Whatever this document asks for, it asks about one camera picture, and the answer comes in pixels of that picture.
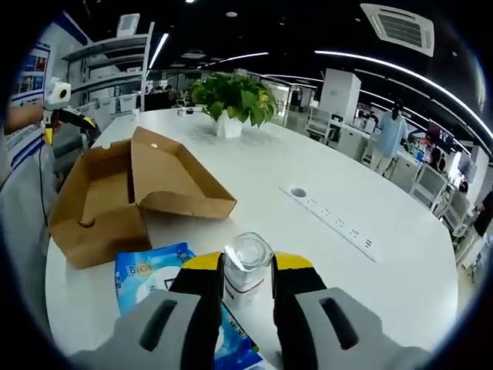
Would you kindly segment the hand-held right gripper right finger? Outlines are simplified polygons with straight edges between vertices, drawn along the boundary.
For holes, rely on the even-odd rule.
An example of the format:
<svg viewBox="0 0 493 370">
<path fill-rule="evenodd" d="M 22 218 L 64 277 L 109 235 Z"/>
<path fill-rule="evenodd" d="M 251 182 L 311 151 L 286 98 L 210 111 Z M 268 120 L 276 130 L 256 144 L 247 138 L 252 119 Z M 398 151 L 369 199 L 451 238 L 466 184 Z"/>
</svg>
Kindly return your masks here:
<svg viewBox="0 0 493 370">
<path fill-rule="evenodd" d="M 286 369 L 382 369 L 381 320 L 313 264 L 287 252 L 272 260 L 273 319 Z"/>
</svg>

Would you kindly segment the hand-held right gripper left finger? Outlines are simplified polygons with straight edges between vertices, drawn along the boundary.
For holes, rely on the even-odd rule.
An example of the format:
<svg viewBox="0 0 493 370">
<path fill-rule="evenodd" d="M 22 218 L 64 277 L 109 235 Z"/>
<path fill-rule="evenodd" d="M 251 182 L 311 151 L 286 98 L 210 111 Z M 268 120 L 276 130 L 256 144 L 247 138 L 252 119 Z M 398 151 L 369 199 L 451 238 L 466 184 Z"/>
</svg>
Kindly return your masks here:
<svg viewBox="0 0 493 370">
<path fill-rule="evenodd" d="M 155 291 L 129 314 L 142 314 L 140 368 L 212 369 L 222 323 L 224 253 L 187 261 L 169 290 Z"/>
</svg>

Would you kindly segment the person's left hand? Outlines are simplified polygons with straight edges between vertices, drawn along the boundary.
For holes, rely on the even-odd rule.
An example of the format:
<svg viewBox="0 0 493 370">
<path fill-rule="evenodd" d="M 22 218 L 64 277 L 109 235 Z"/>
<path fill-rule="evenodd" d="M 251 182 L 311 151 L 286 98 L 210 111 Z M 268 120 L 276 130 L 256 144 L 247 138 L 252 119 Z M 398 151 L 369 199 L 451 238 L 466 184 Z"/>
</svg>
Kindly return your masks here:
<svg viewBox="0 0 493 370">
<path fill-rule="evenodd" d="M 40 103 L 30 104 L 20 107 L 21 127 L 27 127 L 31 125 L 39 126 L 44 116 L 44 106 Z"/>
</svg>

